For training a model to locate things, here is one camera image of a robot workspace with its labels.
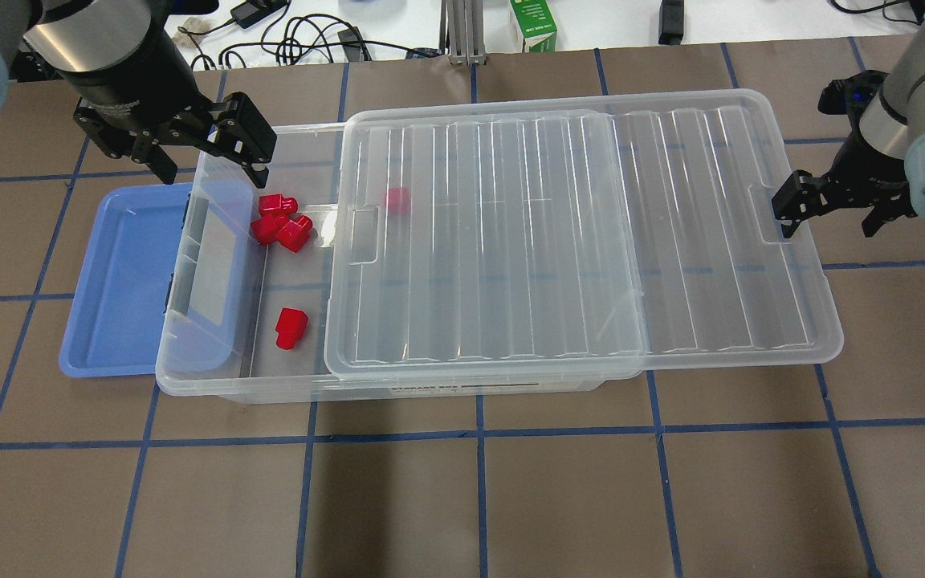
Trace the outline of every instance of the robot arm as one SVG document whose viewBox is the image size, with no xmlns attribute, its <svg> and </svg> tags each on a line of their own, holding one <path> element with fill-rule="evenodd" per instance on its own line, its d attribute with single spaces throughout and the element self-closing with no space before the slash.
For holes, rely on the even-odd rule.
<svg viewBox="0 0 925 578">
<path fill-rule="evenodd" d="M 172 0 L 0 1 L 0 55 L 10 61 L 23 34 L 77 88 L 82 98 L 74 120 L 108 157 L 131 157 L 172 183 L 177 166 L 161 146 L 194 146 L 241 165 L 262 188 L 276 135 L 249 96 L 235 92 L 214 104 L 198 90 L 162 28 L 172 5 Z M 4 94 L 2 69 L 0 106 Z"/>
<path fill-rule="evenodd" d="M 846 114 L 851 133 L 829 172 L 794 171 L 774 195 L 785 237 L 804 220 L 843 208 L 870 208 L 866 237 L 902 216 L 925 219 L 925 22 L 890 74 L 834 80 L 819 110 Z"/>
</svg>

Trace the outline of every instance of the red toy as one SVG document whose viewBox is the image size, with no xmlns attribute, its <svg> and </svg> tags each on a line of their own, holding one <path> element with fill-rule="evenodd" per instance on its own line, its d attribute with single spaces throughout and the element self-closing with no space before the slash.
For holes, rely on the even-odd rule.
<svg viewBox="0 0 925 578">
<path fill-rule="evenodd" d="M 295 220 L 285 224 L 276 234 L 276 241 L 285 246 L 292 253 L 297 253 L 305 242 L 309 240 L 309 231 L 312 230 L 312 219 L 305 215 L 295 217 Z"/>
<path fill-rule="evenodd" d="M 259 198 L 259 213 L 267 215 L 287 215 L 298 211 L 298 201 L 294 197 L 282 197 L 279 194 L 264 194 Z"/>
<path fill-rule="evenodd" d="M 276 234 L 290 220 L 286 215 L 263 215 L 261 219 L 252 221 L 250 227 L 260 245 L 269 245 L 276 241 Z"/>
<path fill-rule="evenodd" d="M 385 204 L 388 205 L 389 215 L 408 215 L 409 188 L 400 186 L 388 189 L 385 195 Z"/>
<path fill-rule="evenodd" d="M 305 325 L 308 324 L 308 315 L 305 311 L 293 310 L 284 307 L 280 310 L 280 317 L 276 320 L 276 347 L 283 350 L 293 350 L 295 343 L 305 334 Z"/>
</svg>

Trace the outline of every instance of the transparent lid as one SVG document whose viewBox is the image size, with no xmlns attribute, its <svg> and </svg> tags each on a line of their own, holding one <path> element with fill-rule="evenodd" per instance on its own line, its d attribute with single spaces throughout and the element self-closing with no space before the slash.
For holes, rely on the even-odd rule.
<svg viewBox="0 0 925 578">
<path fill-rule="evenodd" d="M 825 361 L 841 329 L 757 92 L 368 111 L 345 127 L 327 366 L 345 380 Z"/>
</svg>

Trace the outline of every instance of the brown table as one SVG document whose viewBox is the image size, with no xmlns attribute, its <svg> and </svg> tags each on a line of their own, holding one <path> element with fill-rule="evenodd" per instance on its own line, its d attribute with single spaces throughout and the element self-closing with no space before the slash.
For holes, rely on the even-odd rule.
<svg viewBox="0 0 925 578">
<path fill-rule="evenodd" d="M 907 38 L 199 74 L 273 124 L 360 110 L 755 88 L 796 168 L 847 132 L 826 82 Z M 925 576 L 925 223 L 813 226 L 843 321 L 821 367 L 658 371 L 590 393 L 241 406 L 56 366 L 100 199 L 73 89 L 0 114 L 0 577 Z M 183 151 L 180 180 L 195 155 Z"/>
</svg>

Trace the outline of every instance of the pile of red blocks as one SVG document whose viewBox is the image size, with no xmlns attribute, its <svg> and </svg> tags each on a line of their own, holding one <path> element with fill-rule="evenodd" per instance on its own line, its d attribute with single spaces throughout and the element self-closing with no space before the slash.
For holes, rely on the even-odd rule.
<svg viewBox="0 0 925 578">
<path fill-rule="evenodd" d="M 292 219 L 291 216 L 296 212 L 298 202 L 294 197 L 283 197 L 280 194 L 262 195 L 259 198 L 260 217 L 252 221 L 252 234 L 256 235 L 256 241 L 260 245 L 279 242 L 283 248 L 297 253 L 309 240 L 312 219 L 305 215 Z"/>
</svg>

